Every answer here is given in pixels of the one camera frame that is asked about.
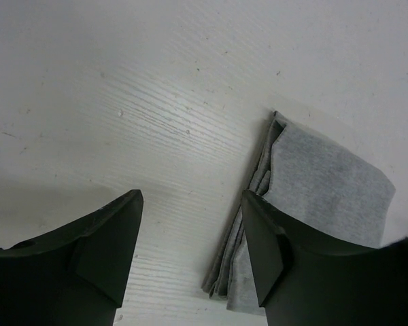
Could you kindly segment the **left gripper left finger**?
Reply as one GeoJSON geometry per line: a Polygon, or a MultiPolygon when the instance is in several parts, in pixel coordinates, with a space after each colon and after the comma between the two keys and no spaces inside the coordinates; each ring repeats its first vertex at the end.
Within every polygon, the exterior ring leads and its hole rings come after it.
{"type": "Polygon", "coordinates": [[[0,325],[112,325],[143,196],[131,190],[55,230],[0,248],[0,325]]]}

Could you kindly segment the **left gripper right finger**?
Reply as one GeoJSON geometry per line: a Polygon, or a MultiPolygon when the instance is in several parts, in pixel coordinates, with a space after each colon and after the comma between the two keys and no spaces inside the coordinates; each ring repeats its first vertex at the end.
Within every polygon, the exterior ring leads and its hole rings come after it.
{"type": "Polygon", "coordinates": [[[373,249],[242,195],[259,305],[269,325],[408,325],[408,238],[373,249]]]}

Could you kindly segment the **grey tank top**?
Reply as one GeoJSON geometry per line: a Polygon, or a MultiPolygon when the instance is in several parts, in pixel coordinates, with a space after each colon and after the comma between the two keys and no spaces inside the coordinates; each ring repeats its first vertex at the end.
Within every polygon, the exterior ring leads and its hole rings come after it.
{"type": "MultiPolygon", "coordinates": [[[[377,248],[395,187],[350,150],[275,112],[248,189],[284,213],[348,242],[377,248]]],[[[258,305],[241,213],[227,227],[203,291],[234,312],[258,305]]]]}

